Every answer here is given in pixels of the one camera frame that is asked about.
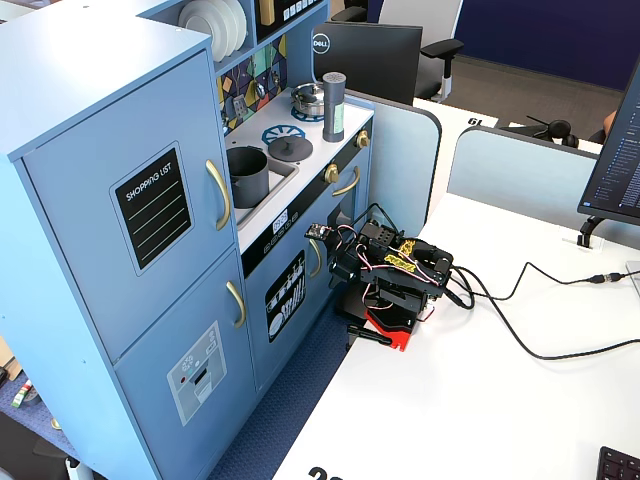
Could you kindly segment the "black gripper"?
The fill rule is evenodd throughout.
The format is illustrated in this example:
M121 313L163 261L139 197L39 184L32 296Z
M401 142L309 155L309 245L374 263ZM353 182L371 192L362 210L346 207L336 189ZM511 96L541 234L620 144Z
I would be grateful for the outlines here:
M333 250L333 259L329 263L331 289L340 283L349 282L355 273L373 270L366 254L369 244L370 237L363 233L355 233L352 230L337 232L337 244Z

